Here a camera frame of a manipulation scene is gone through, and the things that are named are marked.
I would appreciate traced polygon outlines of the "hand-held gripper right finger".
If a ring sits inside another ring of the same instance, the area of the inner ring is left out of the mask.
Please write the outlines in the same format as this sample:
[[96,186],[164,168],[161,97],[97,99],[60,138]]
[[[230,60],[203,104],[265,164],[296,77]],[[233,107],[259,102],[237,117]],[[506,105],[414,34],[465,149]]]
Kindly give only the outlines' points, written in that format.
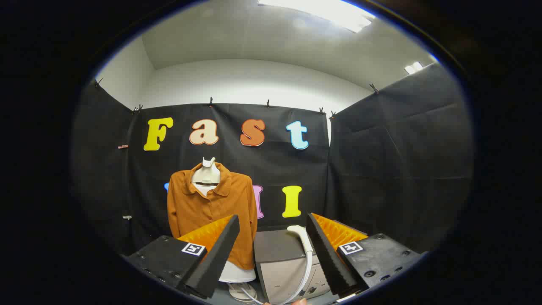
[[386,234],[368,236],[315,213],[307,215],[306,231],[330,290],[339,297],[390,282],[425,257]]

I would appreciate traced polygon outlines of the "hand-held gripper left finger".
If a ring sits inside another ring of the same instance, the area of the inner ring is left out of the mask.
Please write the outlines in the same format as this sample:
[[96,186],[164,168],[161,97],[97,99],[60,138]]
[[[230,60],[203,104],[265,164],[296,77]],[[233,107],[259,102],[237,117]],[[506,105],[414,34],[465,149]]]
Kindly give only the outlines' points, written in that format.
[[234,214],[179,238],[160,236],[125,259],[170,289],[208,299],[239,233],[239,219]]

